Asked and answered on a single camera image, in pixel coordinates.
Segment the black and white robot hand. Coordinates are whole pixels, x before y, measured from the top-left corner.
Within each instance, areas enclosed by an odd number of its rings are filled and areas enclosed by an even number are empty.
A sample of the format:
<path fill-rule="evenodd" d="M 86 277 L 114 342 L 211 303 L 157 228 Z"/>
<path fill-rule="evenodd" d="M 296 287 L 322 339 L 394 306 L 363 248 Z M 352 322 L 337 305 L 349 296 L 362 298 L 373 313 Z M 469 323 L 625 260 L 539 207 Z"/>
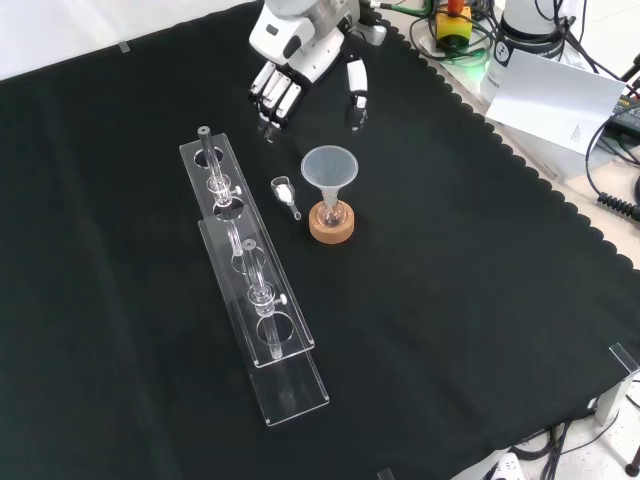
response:
<path fill-rule="evenodd" d="M 249 37 L 265 60 L 248 91 L 258 113 L 258 129 L 271 142 L 291 120 L 310 88 L 335 64 L 346 65 L 347 125 L 364 126 L 368 75 L 364 60 L 349 51 L 351 38 L 380 46 L 387 30 L 373 18 L 377 1 L 266 1 Z"/>

